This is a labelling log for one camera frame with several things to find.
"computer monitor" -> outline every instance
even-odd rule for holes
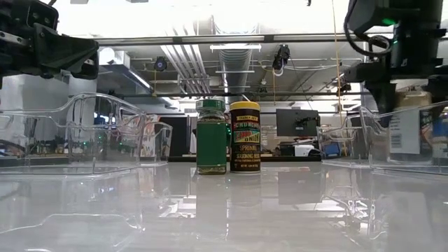
[[[319,112],[302,109],[277,109],[277,136],[316,137],[321,125]]]

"transparent plastic container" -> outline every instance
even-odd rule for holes
[[[143,132],[141,164],[164,165],[168,161],[173,127],[164,122],[147,122]]]
[[[368,152],[362,127],[353,127],[353,115],[345,118],[343,127],[318,127],[322,162],[326,165],[368,168]]]
[[[377,115],[361,108],[371,168],[448,173],[448,101]]]
[[[122,251],[143,230],[139,179],[1,175],[0,251]]]
[[[57,109],[0,111],[0,173],[96,174],[137,167],[144,126],[144,111],[106,94],[78,94]]]

